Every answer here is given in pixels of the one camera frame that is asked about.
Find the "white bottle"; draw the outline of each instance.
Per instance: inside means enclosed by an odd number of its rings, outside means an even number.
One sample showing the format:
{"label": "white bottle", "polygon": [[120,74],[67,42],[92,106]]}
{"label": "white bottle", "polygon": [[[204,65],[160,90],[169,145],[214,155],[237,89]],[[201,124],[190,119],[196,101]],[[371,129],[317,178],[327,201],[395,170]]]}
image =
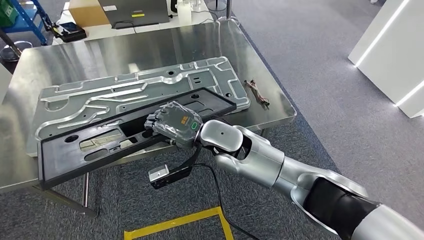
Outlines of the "white bottle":
{"label": "white bottle", "polygon": [[178,20],[180,26],[188,26],[192,24],[192,6],[190,0],[178,0],[176,4],[178,11]]}

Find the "black robot arm segment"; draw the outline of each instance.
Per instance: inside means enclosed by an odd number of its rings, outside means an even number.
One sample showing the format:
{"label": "black robot arm segment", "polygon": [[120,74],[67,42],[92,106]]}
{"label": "black robot arm segment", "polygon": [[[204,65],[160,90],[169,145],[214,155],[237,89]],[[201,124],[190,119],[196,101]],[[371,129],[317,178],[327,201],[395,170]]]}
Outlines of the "black robot arm segment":
{"label": "black robot arm segment", "polygon": [[304,209],[344,240],[352,235],[361,221],[380,203],[351,194],[325,178],[319,177],[307,195]]}

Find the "stainless steel table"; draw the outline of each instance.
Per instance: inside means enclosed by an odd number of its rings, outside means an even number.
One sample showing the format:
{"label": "stainless steel table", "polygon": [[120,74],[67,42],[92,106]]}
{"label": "stainless steel table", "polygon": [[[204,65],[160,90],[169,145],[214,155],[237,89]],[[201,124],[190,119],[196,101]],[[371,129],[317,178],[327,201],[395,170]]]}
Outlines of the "stainless steel table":
{"label": "stainless steel table", "polygon": [[[38,184],[37,160],[27,156],[26,139],[41,89],[219,56],[229,59],[241,81],[255,79],[260,92],[271,103],[269,109],[263,108],[246,88],[250,108],[226,116],[227,121],[255,131],[294,119],[296,111],[291,103],[232,20],[23,51],[0,105],[0,192]],[[113,165],[172,149],[164,143],[158,144]],[[88,185],[84,185],[84,192],[88,192]],[[80,212],[95,215],[86,208],[86,195],[81,205],[53,190],[42,193]]]}

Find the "white table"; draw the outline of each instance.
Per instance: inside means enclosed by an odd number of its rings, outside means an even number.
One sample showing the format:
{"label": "white table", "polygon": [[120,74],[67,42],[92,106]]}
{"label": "white table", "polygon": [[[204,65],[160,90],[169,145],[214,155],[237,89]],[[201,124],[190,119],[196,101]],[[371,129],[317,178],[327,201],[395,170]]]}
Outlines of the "white table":
{"label": "white table", "polygon": [[[170,9],[171,0],[167,0],[168,4],[168,14],[176,15],[175,12],[172,12]],[[74,18],[71,16],[71,13],[67,11],[69,8],[69,2],[66,2],[63,7],[63,13],[60,16],[60,19],[58,23],[68,23],[73,22]],[[212,21],[212,15],[210,12],[208,12],[208,8],[206,7],[205,2],[202,0],[200,8],[197,12],[191,13],[191,24],[196,25],[200,24],[202,22],[209,22],[207,19],[211,19]],[[153,25],[146,25],[146,26],[136,26],[136,27],[129,27],[124,29],[112,29],[112,26],[110,24],[105,25],[98,25],[98,26],[88,26],[84,27],[85,32],[87,33],[87,38],[82,39],[81,41],[87,41],[87,40],[94,40],[94,39],[103,39],[103,38],[109,38],[109,37],[115,37],[115,36],[122,36],[122,35],[128,35],[128,34],[135,34],[135,33],[144,33],[149,31],[156,31],[161,29],[171,29],[171,28],[178,28],[180,26],[180,22],[178,20],[178,16],[174,16],[173,18],[169,19],[169,22],[166,23],[159,23],[159,24],[153,24]],[[54,38],[52,45],[59,45],[63,44],[63,41],[60,38]]]}

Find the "black device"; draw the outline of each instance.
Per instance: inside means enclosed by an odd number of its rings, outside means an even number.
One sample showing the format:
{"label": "black device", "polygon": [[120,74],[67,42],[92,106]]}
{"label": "black device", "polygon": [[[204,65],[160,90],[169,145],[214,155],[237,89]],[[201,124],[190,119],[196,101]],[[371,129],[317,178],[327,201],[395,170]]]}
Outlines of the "black device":
{"label": "black device", "polygon": [[53,24],[52,31],[55,37],[64,43],[78,41],[87,37],[86,31],[73,22]]}
{"label": "black device", "polygon": [[40,14],[41,21],[46,32],[52,32],[56,38],[62,39],[64,43],[78,41],[87,37],[86,31],[73,22],[56,24],[50,20],[45,12]]}
{"label": "black device", "polygon": [[167,0],[99,0],[113,29],[169,22]]}

